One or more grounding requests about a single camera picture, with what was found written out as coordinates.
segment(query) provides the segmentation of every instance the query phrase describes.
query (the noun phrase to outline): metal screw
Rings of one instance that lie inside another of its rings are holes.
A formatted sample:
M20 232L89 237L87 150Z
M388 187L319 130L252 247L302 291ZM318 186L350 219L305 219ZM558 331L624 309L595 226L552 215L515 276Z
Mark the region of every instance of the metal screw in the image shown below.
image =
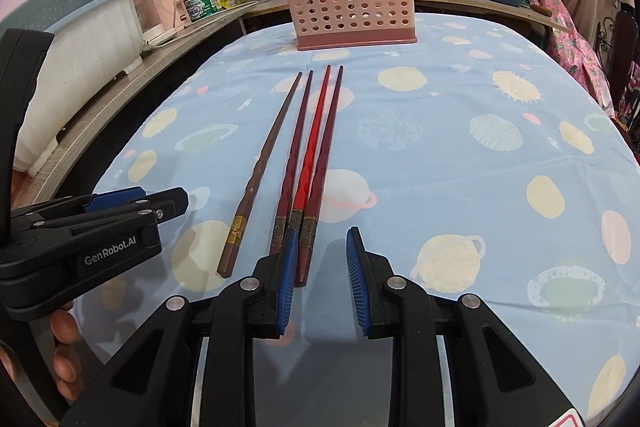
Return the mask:
M406 281L402 277L398 277L398 275L389 277L389 279L386 281L386 284L392 290L404 290L406 288Z
M168 310L171 310L172 312L177 312L178 310L182 309L183 306L184 306L184 298L180 297L179 295L171 297L166 302L166 308Z
M255 277L247 277L246 279L241 280L240 287L243 290L252 292L260 287L260 281L258 281Z
M480 298L477 295L473 295L473 293L468 293L462 298L462 303L471 309L476 309L480 307Z

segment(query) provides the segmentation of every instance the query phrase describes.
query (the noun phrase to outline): sticker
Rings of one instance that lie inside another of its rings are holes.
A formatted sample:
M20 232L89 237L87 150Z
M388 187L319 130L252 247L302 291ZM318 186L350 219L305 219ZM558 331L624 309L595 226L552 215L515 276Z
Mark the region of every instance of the sticker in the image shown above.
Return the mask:
M577 410L569 409L549 427L584 427Z

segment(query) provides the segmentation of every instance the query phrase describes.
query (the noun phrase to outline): light blue tablecloth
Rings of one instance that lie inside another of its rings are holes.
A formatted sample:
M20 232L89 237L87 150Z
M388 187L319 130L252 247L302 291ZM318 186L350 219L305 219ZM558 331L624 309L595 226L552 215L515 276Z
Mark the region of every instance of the light blue tablecloth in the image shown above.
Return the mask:
M266 254L303 82L234 277L215 274L294 76L314 70L315 102L330 63L334 79L339 65L345 73L321 224L292 327L256 347L258 424L385 422L390 344L363 340L356 325L344 254L353 225L368 250L432 293L481 296L582 415L622 393L640 363L640 174L630 150L588 94L513 31L420 14L417 33L411 45L297 52L292 25L268 28L211 57L155 111L97 191L182 186L191 206L161 226L158 258L76 306L103 359L163 299L216 295Z

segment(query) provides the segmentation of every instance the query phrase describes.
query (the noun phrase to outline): chair backrest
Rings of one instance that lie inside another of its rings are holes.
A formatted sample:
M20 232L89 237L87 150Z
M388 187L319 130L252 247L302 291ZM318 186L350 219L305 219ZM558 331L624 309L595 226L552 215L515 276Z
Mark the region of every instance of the chair backrest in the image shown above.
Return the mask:
M629 83L631 62L636 54L638 44L638 24L634 17L627 12L620 11L616 15L613 37L611 39L611 58L607 80L613 107L617 108Z
M44 31L94 0L28 0L0 21L0 36L8 28Z

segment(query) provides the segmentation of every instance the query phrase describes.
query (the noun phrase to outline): human hand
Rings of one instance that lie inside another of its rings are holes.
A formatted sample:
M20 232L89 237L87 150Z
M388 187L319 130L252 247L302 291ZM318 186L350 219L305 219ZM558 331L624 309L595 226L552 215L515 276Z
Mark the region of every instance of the human hand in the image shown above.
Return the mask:
M78 354L72 344L78 339L78 323L69 310L73 303L63 306L49 315L51 332L56 340L53 352L53 370L60 394L68 400L75 400L84 389L80 377L81 366ZM0 360L12 380L17 378L17 363L13 357L0 347Z

